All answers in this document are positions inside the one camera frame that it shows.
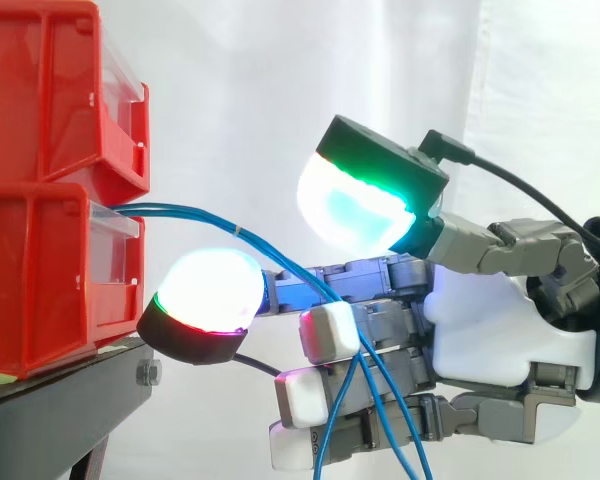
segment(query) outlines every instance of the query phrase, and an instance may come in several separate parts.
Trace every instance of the black metal stand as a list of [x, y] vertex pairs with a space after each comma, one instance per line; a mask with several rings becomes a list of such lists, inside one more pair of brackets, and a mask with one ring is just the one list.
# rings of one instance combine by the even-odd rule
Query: black metal stand
[[71, 469], [69, 480], [100, 480], [108, 441], [109, 437], [105, 437], [93, 450], [82, 457]]
[[137, 380], [153, 358], [139, 338], [118, 350], [30, 380], [0, 386], [0, 480], [100, 476], [109, 433], [151, 395]]

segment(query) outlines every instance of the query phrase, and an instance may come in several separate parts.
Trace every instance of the red plastic drawer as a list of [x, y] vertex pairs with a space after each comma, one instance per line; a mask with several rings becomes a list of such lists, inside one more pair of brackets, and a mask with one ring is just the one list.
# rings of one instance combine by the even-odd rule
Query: red plastic drawer
[[0, 373], [94, 354], [142, 313], [144, 225], [69, 184], [0, 185]]
[[149, 190], [147, 87], [88, 1], [0, 0], [0, 182], [74, 182], [103, 205]]

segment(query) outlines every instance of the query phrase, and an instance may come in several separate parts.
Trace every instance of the black cable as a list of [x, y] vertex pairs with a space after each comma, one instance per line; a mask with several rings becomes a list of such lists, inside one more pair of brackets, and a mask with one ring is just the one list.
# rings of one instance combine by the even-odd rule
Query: black cable
[[543, 193], [541, 193], [536, 188], [529, 185], [527, 182], [522, 180], [517, 175], [509, 172], [508, 170], [496, 165], [495, 163], [490, 162], [482, 157], [475, 156], [473, 161], [471, 162], [476, 167], [482, 168], [483, 170], [501, 178], [505, 182], [510, 183], [514, 187], [523, 191], [531, 198], [533, 198], [536, 202], [546, 208], [551, 214], [553, 214], [558, 220], [564, 223], [567, 227], [574, 230], [582, 237], [583, 241], [587, 246], [600, 249], [600, 236], [595, 235], [587, 228], [582, 227], [578, 222], [576, 222], [571, 216], [569, 216], [564, 210], [562, 210], [558, 205], [553, 203], [549, 198], [547, 198]]
[[277, 377], [282, 372], [276, 368], [273, 368], [271, 365], [267, 365], [266, 363], [262, 363], [260, 360], [256, 360], [255, 358], [247, 357], [246, 355], [242, 355], [241, 353], [236, 353], [233, 356], [233, 360], [238, 363], [242, 363], [243, 365], [247, 365], [249, 367], [257, 368], [261, 372], [267, 373], [273, 377]]
[[477, 156], [475, 152], [466, 145], [447, 137], [446, 135], [442, 135], [435, 130], [429, 130], [418, 149], [438, 163], [443, 159], [447, 159], [463, 165], [475, 165], [526, 193], [551, 212], [558, 220], [560, 220], [560, 222], [577, 232], [582, 237], [582, 241], [589, 250], [589, 253], [591, 253], [598, 263], [600, 263], [600, 217], [593, 217], [589, 219], [584, 226], [581, 226], [564, 210], [558, 207], [558, 205], [553, 203], [540, 191], [529, 185], [520, 177]]

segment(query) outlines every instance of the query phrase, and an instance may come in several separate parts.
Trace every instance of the blue cable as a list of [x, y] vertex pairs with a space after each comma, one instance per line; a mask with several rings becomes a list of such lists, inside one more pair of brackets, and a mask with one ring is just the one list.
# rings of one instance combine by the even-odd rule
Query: blue cable
[[400, 389], [398, 388], [398, 385], [393, 380], [391, 373], [389, 373], [389, 370], [387, 370], [387, 366], [384, 364], [384, 362], [380, 358], [380, 355], [378, 355], [376, 353], [376, 351], [373, 349], [373, 346], [369, 343], [369, 340], [362, 334], [362, 332], [360, 332], [359, 336], [360, 336], [360, 343], [362, 343], [362, 346], [365, 348], [365, 350], [367, 352], [369, 352], [369, 355], [371, 355], [371, 358], [373, 358], [373, 361], [376, 363], [376, 365], [378, 365], [380, 372], [382, 372], [382, 375], [384, 376], [385, 380], [389, 384], [389, 388], [391, 389], [393, 396], [396, 398], [396, 401], [398, 402], [398, 406], [400, 407], [400, 410], [402, 411], [402, 414], [404, 415], [404, 419], [407, 421], [407, 426], [409, 427], [409, 431], [411, 432], [411, 438], [413, 439], [413, 443], [416, 445], [416, 450], [418, 451], [418, 457], [420, 458], [420, 464], [422, 465], [422, 470], [424, 470], [425, 478], [427, 480], [433, 480], [433, 474], [431, 472], [431, 467], [429, 466], [429, 461], [427, 460], [427, 454], [425, 453], [424, 447], [422, 445], [422, 441], [420, 440], [420, 435], [418, 434], [418, 429], [416, 428], [415, 423], [413, 423], [413, 418], [411, 417], [411, 413], [409, 412], [409, 407], [407, 407], [407, 404], [405, 403], [404, 398], [402, 397], [402, 394], [400, 393]]
[[398, 445], [398, 441], [396, 440], [396, 437], [393, 434], [393, 431], [391, 430], [391, 425], [389, 424], [389, 419], [387, 418], [387, 412], [384, 409], [384, 403], [382, 402], [382, 398], [380, 397], [380, 392], [378, 392], [378, 387], [376, 386], [373, 380], [371, 368], [369, 368], [369, 365], [367, 365], [367, 362], [364, 359], [360, 361], [360, 366], [362, 367], [364, 376], [366, 377], [367, 383], [369, 384], [369, 390], [371, 390], [373, 401], [376, 404], [376, 413], [378, 414], [378, 417], [380, 417], [380, 422], [382, 423], [384, 432], [387, 435], [387, 440], [389, 440], [389, 444], [393, 449], [393, 453], [395, 453], [396, 457], [398, 457], [398, 461], [402, 465], [402, 468], [404, 468], [404, 470], [407, 472], [407, 475], [409, 475], [409, 478], [411, 480], [418, 480], [416, 472], [414, 472], [411, 468], [411, 465], [409, 465], [409, 462], [405, 458], [404, 453], [402, 453], [400, 445]]
[[336, 423], [338, 411], [340, 410], [340, 406], [342, 405], [344, 396], [347, 394], [347, 391], [351, 386], [353, 374], [355, 373], [359, 363], [360, 354], [355, 355], [351, 359], [351, 363], [349, 364], [349, 370], [347, 370], [347, 376], [344, 378], [344, 382], [342, 382], [342, 387], [340, 387], [340, 391], [336, 396], [336, 400], [333, 402], [333, 406], [331, 407], [331, 413], [329, 413], [329, 418], [324, 428], [324, 436], [322, 437], [322, 442], [320, 442], [320, 448], [318, 449], [318, 453], [316, 455], [316, 464], [313, 468], [313, 480], [320, 480], [320, 477], [322, 476], [322, 465], [324, 464], [324, 456], [327, 452], [329, 440], [331, 440], [331, 434], [333, 433], [333, 426]]
[[[279, 250], [277, 250], [275, 247], [273, 247], [270, 243], [266, 242], [261, 237], [255, 235], [254, 233], [251, 233], [248, 230], [238, 228], [238, 226], [236, 224], [229, 222], [229, 221], [227, 221], [221, 217], [218, 217], [216, 215], [213, 215], [212, 213], [209, 213], [205, 210], [202, 210], [199, 208], [193, 208], [193, 207], [186, 207], [186, 206], [182, 206], [182, 205], [148, 203], [148, 202], [129, 204], [129, 205], [120, 205], [120, 206], [115, 206], [115, 207], [111, 207], [111, 208], [112, 208], [112, 210], [118, 211], [127, 216], [181, 218], [181, 219], [185, 219], [185, 220], [199, 221], [202, 223], [208, 223], [208, 224], [214, 225], [228, 233], [234, 234], [234, 235], [240, 237], [241, 239], [243, 239], [246, 243], [248, 243], [249, 245], [254, 247], [260, 253], [262, 253], [262, 254], [266, 255], [267, 257], [269, 257], [270, 259], [274, 260], [280, 266], [282, 266], [283, 268], [286, 268], [291, 273], [293, 273], [296, 277], [303, 280], [311, 288], [313, 288], [319, 295], [323, 296], [327, 301], [337, 302], [337, 301], [342, 300], [341, 297], [331, 288], [331, 286], [327, 285], [325, 282], [323, 282], [319, 278], [312, 275], [305, 268], [301, 267], [300, 265], [298, 265], [297, 263], [295, 263], [294, 261], [292, 261], [285, 255], [283, 255]], [[405, 416], [405, 420], [407, 421], [407, 425], [409, 426], [409, 430], [411, 431], [411, 435], [414, 439], [414, 443], [416, 443], [416, 448], [418, 449], [418, 455], [420, 456], [420, 461], [422, 462], [423, 469], [425, 470], [425, 475], [427, 476], [427, 480], [430, 480], [432, 478], [431, 470], [429, 468], [429, 464], [427, 462], [426, 455], [424, 453], [424, 449], [422, 448], [422, 443], [420, 442], [418, 432], [415, 429], [415, 425], [413, 424], [413, 420], [411, 418], [409, 410], [406, 407], [406, 404], [404, 403], [404, 399], [400, 395], [397, 385], [393, 381], [393, 378], [391, 377], [391, 374], [389, 373], [386, 366], [384, 365], [384, 362], [382, 361], [382, 359], [376, 354], [376, 352], [370, 346], [368, 340], [364, 337], [364, 335], [361, 332], [360, 332], [360, 341], [363, 344], [363, 346], [365, 347], [365, 349], [367, 349], [369, 351], [369, 354], [372, 356], [372, 358], [374, 359], [374, 361], [380, 368], [380, 371], [382, 372], [385, 379], [387, 380], [387, 383], [391, 387], [391, 390], [394, 393], [394, 396], [398, 400], [398, 404], [400, 405], [400, 409], [402, 410], [402, 413]], [[365, 372], [365, 377], [367, 378], [367, 382], [369, 383], [369, 388], [371, 390], [371, 393], [374, 397], [374, 401], [376, 403], [376, 411], [378, 412], [378, 416], [380, 417], [380, 420], [383, 424], [383, 427], [384, 427], [385, 433], [387, 435], [387, 438], [389, 440], [389, 443], [391, 444], [396, 456], [398, 457], [398, 460], [402, 464], [403, 468], [405, 469], [405, 471], [407, 472], [409, 477], [412, 480], [414, 480], [417, 477], [415, 476], [415, 473], [411, 469], [409, 463], [407, 462], [406, 458], [402, 454], [402, 451], [400, 450], [400, 448], [397, 444], [395, 436], [393, 435], [393, 432], [391, 430], [391, 426], [389, 425], [389, 421], [386, 417], [384, 405], [382, 403], [382, 399], [380, 398], [378, 388], [375, 384], [375, 381], [374, 381], [372, 375], [370, 374], [369, 367], [366, 364], [366, 361], [362, 357], [361, 353], [358, 353], [354, 357], [354, 359], [352, 359], [351, 365], [349, 366], [349, 370], [347, 371], [347, 375], [345, 377], [345, 381], [343, 382], [342, 387], [341, 387], [340, 391], [338, 392], [336, 401], [334, 402], [332, 411], [329, 415], [329, 419], [327, 420], [327, 424], [325, 426], [324, 438], [320, 444], [320, 449], [319, 449], [317, 457], [316, 457], [314, 480], [320, 479], [322, 464], [324, 462], [324, 456], [326, 453], [326, 447], [329, 444], [329, 440], [331, 438], [333, 426], [335, 424], [335, 420], [337, 418], [338, 411], [340, 409], [340, 406], [342, 404], [344, 396], [346, 395], [346, 392], [348, 391], [349, 386], [351, 385], [351, 381], [353, 380], [353, 374], [355, 372], [355, 369], [356, 369], [356, 366], [358, 363], [362, 364], [362, 366], [363, 366], [363, 371]]]

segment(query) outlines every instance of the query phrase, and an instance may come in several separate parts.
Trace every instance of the white backdrop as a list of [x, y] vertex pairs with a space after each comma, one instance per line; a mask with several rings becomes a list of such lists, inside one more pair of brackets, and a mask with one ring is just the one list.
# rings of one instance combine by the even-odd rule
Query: white backdrop
[[[428, 128], [461, 137], [468, 118], [466, 138], [485, 156], [581, 220], [600, 213], [600, 180], [578, 182], [600, 178], [600, 149], [588, 146], [600, 145], [600, 13], [592, 8], [600, 2], [574, 3], [579, 10], [564, 18], [557, 0], [99, 3], [151, 89], [147, 199], [225, 216], [301, 264], [350, 259], [322, 243], [295, 206], [298, 175], [335, 113], [404, 145]], [[454, 210], [472, 219], [543, 214], [497, 180], [453, 174]], [[575, 200], [576, 187], [591, 204]], [[183, 253], [242, 248], [210, 227], [166, 220], [149, 222], [147, 242], [147, 297]], [[256, 320], [241, 351], [283, 370], [306, 364], [292, 316]], [[112, 434], [103, 479], [310, 478], [270, 469], [267, 427], [278, 417], [270, 378], [237, 364], [163, 362], [151, 400]], [[456, 437], [427, 452], [438, 479], [591, 478], [594, 459], [600, 469], [600, 408], [546, 446]], [[391, 452], [325, 470], [325, 478], [402, 475]]]

